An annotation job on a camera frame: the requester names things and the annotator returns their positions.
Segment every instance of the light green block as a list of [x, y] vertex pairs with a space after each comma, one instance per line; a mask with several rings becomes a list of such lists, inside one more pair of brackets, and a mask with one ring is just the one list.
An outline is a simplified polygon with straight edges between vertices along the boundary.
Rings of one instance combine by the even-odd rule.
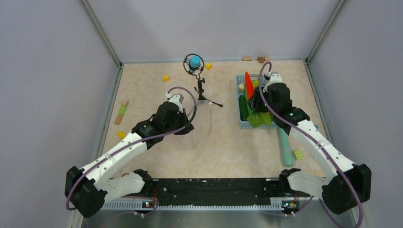
[[[245, 96], [246, 104], [248, 103], [248, 93], [246, 92], [246, 89], [243, 91], [243, 95]], [[252, 111], [249, 108], [249, 105], [246, 106], [248, 109], [248, 114], [252, 115]]]
[[271, 125], [270, 113], [258, 113], [258, 115], [262, 119], [264, 125]]
[[253, 113], [252, 115], [248, 116], [248, 122], [252, 127], [259, 127], [260, 125], [263, 124], [262, 119], [256, 113]]
[[126, 105], [122, 105], [122, 106], [120, 106], [120, 109], [119, 109], [119, 115], [123, 115], [123, 114], [125, 114], [125, 111], [126, 111]]
[[302, 160], [304, 159], [304, 154], [302, 151], [292, 151], [292, 155], [294, 156], [295, 160]]

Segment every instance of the black tripod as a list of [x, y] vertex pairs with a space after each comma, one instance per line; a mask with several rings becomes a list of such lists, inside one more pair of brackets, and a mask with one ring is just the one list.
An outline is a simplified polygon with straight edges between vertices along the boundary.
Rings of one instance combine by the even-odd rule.
[[203, 79], [200, 79], [200, 78], [197, 79], [197, 88], [199, 90], [197, 90], [196, 87], [194, 88], [194, 90], [196, 90], [197, 94], [199, 95], [199, 98], [197, 100], [199, 100], [199, 101], [210, 101], [211, 103], [216, 104], [219, 107], [224, 107], [222, 104], [216, 103], [216, 102], [214, 102], [212, 100], [209, 100], [209, 99], [207, 99], [206, 97], [203, 96], [203, 92], [204, 92], [203, 85], [202, 85], [203, 83], [206, 83], [204, 78]]

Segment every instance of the yellow block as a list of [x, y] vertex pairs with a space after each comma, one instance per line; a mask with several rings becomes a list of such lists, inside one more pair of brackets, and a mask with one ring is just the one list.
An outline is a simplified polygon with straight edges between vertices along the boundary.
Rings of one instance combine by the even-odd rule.
[[124, 139], [126, 137], [126, 134], [121, 131], [118, 131], [117, 136], [119, 136], [119, 138], [121, 138], [121, 139]]

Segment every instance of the gray wall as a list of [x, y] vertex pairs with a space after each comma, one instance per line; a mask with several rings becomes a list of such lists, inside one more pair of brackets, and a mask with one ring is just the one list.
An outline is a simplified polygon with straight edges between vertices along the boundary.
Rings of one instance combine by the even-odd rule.
[[90, 0], [123, 62], [306, 58], [337, 0]]
[[312, 68], [338, 148], [372, 170], [375, 227], [401, 227], [403, 1], [354, 0]]
[[77, 0], [0, 3], [0, 227], [62, 228], [117, 67]]

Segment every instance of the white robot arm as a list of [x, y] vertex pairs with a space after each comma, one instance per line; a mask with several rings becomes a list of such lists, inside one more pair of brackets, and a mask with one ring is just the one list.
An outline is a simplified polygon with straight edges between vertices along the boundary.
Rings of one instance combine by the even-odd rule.
[[[370, 198], [371, 171], [365, 165], [357, 166], [350, 159], [341, 154], [315, 127], [309, 116], [300, 108], [292, 106], [290, 90], [282, 82], [280, 74], [271, 72], [271, 68], [264, 75], [268, 82], [262, 87], [264, 99], [280, 117], [292, 123], [307, 133], [312, 139], [294, 127], [283, 122], [271, 114], [276, 125], [282, 128], [289, 136], [301, 143], [319, 164], [326, 177], [318, 177], [299, 169], [283, 170], [280, 174], [282, 190], [305, 192], [323, 200], [327, 207], [335, 214], [341, 214], [356, 206], [357, 203], [346, 181], [340, 176], [328, 156], [322, 151], [324, 148], [339, 169], [346, 175], [354, 187], [361, 202]], [[259, 88], [255, 88], [253, 96], [248, 101], [250, 109], [255, 112], [267, 112]]]
[[143, 170], [120, 178], [111, 177], [135, 156], [161, 142], [167, 133], [182, 135], [194, 129], [190, 122], [196, 113], [195, 109], [188, 120], [182, 107], [183, 96], [167, 93], [166, 98], [167, 101], [159, 106], [156, 114], [139, 122], [111, 150], [81, 169], [74, 166], [67, 172], [65, 196], [83, 217], [94, 215], [108, 201], [147, 190], [144, 185], [151, 181], [151, 177]]

